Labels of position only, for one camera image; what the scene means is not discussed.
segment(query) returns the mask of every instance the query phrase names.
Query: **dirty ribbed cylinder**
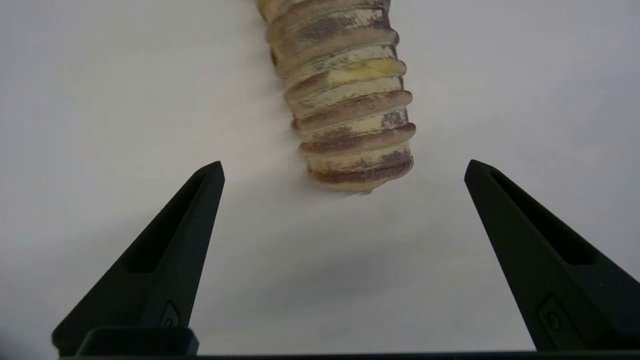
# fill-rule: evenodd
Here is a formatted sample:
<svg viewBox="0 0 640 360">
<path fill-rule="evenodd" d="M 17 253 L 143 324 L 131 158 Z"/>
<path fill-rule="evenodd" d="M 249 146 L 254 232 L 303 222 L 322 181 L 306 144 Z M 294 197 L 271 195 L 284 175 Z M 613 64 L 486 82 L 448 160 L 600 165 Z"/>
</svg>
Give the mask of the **dirty ribbed cylinder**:
<svg viewBox="0 0 640 360">
<path fill-rule="evenodd" d="M 308 175 L 370 192 L 413 167 L 390 0 L 258 0 Z"/>
</svg>

